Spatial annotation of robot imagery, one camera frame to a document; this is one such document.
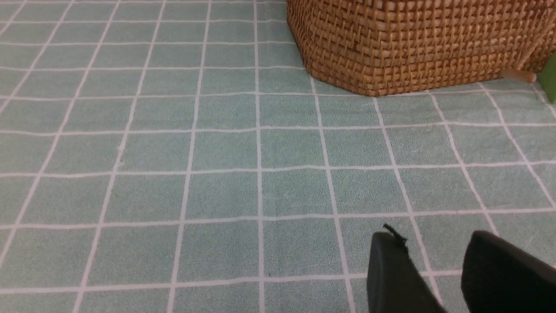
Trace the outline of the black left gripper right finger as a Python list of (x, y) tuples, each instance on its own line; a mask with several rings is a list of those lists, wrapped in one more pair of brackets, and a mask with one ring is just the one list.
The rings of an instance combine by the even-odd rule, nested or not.
[(464, 254), (461, 291), (471, 313), (553, 313), (556, 270), (506, 240), (476, 230)]

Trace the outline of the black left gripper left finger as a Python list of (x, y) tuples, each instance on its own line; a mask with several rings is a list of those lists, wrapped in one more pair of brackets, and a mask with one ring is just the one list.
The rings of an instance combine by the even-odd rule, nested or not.
[(371, 238), (367, 270), (370, 313), (444, 313), (409, 255), (407, 239), (389, 224)]

